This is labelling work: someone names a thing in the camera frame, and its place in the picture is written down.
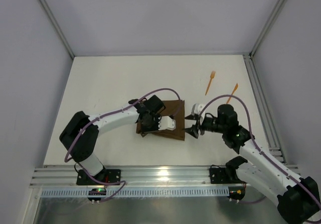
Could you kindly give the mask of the brown cloth napkin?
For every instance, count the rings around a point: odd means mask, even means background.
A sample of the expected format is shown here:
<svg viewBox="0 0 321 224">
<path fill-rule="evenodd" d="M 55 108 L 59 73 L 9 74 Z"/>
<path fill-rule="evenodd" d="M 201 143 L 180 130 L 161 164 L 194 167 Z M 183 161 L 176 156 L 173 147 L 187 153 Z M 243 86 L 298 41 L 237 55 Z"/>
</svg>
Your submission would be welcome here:
<svg viewBox="0 0 321 224">
<path fill-rule="evenodd" d="M 166 109 L 163 110 L 160 114 L 161 116 L 170 116 L 172 119 L 176 121 L 176 129 L 173 131 L 170 130 L 164 130 L 159 131 L 156 133 L 149 133 L 156 136 L 169 138 L 169 139 L 175 139 L 184 141 L 185 140 L 185 134 L 183 133 L 185 123 L 184 123 L 184 106 L 185 103 L 182 100 L 165 100 L 162 101 Z"/>
</svg>

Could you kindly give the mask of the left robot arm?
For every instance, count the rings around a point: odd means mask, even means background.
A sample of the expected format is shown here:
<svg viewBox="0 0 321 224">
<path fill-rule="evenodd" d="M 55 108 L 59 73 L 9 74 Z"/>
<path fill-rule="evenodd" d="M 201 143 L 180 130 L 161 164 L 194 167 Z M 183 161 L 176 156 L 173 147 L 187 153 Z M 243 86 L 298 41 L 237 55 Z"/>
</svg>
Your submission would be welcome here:
<svg viewBox="0 0 321 224">
<path fill-rule="evenodd" d="M 153 95 L 149 99 L 132 99 L 123 108 L 104 114 L 87 115 L 79 111 L 73 115 L 59 136 L 67 150 L 67 157 L 79 164 L 96 183 L 106 183 L 108 171 L 94 153 L 97 139 L 114 129 L 140 123 L 143 130 L 158 130 L 165 104 Z"/>
</svg>

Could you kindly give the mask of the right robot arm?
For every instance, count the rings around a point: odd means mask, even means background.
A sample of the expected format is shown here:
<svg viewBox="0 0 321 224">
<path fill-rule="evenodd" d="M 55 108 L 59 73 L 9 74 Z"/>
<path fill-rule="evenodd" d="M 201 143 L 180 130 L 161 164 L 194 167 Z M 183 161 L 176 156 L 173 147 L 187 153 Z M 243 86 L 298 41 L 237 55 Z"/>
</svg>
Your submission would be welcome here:
<svg viewBox="0 0 321 224">
<path fill-rule="evenodd" d="M 205 132 L 222 134 L 226 146 L 237 153 L 237 157 L 225 164 L 224 178 L 250 184 L 275 204 L 287 223 L 309 222 L 320 211 L 317 183 L 311 177 L 302 178 L 264 152 L 250 132 L 239 124 L 231 105 L 220 105 L 217 116 L 204 113 L 204 107 L 193 105 L 191 114 L 185 118 L 195 124 L 185 132 L 194 138 Z"/>
</svg>

